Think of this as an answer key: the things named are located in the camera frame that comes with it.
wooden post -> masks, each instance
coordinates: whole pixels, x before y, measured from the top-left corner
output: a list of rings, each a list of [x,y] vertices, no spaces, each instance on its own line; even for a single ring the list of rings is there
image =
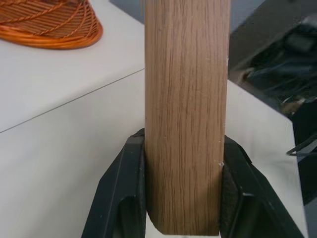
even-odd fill
[[[218,235],[230,0],[146,0],[147,210],[169,235]]]

orange wicker basket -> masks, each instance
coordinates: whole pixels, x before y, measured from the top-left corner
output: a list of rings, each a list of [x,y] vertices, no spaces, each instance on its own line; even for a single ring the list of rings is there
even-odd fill
[[[0,38],[22,45],[73,49],[92,45],[103,28],[88,0],[0,0]]]

woven basket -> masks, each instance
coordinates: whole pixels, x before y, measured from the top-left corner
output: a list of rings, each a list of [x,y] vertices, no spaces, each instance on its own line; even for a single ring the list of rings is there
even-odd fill
[[[22,45],[73,49],[98,41],[103,28],[88,0],[0,0],[0,38]]]

white table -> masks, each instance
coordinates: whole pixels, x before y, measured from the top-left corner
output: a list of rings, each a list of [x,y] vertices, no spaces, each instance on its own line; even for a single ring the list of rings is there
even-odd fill
[[[106,1],[93,4],[105,35],[90,48],[0,41],[1,238],[80,237],[99,179],[144,126],[144,28]],[[297,163],[285,156],[291,122],[230,82],[226,118],[226,134],[308,237]],[[148,223],[147,238],[162,236]]]

wooden block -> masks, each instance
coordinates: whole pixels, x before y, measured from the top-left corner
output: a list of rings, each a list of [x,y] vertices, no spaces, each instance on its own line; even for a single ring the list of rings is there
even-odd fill
[[[230,0],[147,0],[147,210],[169,235],[218,235]]]

